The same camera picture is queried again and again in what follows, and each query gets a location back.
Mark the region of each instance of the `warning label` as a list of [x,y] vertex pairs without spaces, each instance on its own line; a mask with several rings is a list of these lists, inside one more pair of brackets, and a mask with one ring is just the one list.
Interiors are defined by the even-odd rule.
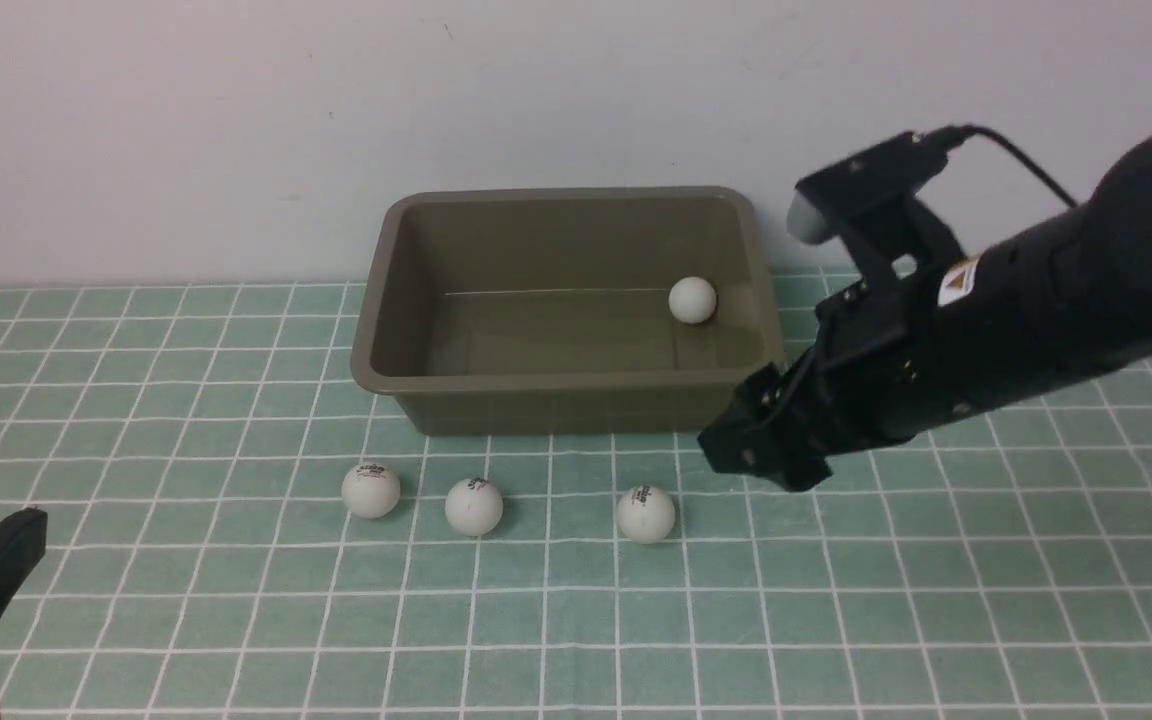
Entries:
[[945,273],[945,276],[941,278],[941,291],[935,296],[935,303],[939,306],[946,306],[950,302],[956,302],[972,295],[972,288],[975,288],[975,268],[977,268],[979,260],[979,258],[963,260],[952,266]]

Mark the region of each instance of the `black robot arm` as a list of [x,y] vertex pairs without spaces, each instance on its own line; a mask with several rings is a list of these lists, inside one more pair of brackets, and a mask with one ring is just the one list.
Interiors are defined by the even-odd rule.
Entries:
[[[1002,143],[1073,206],[965,258],[915,194],[975,135]],[[806,491],[829,477],[828,456],[909,442],[1152,356],[1152,138],[1084,204],[972,126],[904,132],[796,190],[791,232],[841,237],[861,280],[817,305],[817,342],[788,372],[748,378],[700,432],[719,473]],[[892,267],[902,256],[916,265],[905,276]]]

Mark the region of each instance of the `white wall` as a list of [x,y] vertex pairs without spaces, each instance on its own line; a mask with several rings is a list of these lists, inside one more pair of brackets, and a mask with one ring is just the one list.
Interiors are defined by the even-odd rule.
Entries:
[[[722,183],[776,264],[796,179],[1008,132],[1079,195],[1152,132],[1151,0],[0,0],[0,283],[366,273],[406,194]],[[988,146],[970,247],[1055,209]]]

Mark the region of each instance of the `white ping pong ball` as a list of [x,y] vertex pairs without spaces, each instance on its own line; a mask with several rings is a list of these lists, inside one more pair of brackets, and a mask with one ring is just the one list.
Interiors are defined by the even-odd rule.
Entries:
[[494,484],[483,478],[470,478],[456,483],[448,491],[444,511],[447,511],[447,524],[453,530],[476,538],[497,526],[505,511],[505,499]]
[[379,462],[353,467],[340,483],[340,500],[349,511],[366,520],[380,518],[393,510],[401,493],[397,475]]
[[676,511],[669,493],[654,486],[631,488],[616,502],[616,524],[631,541],[652,544],[669,537]]
[[718,306],[718,293],[704,278],[682,278],[669,290],[669,313],[679,323],[705,323]]

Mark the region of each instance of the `plastic bin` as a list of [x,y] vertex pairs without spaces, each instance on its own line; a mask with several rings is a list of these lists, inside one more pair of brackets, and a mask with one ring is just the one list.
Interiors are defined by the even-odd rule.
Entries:
[[[687,275],[707,323],[669,314]],[[718,187],[434,192],[385,215],[353,377],[426,434],[696,430],[783,363],[755,212]]]

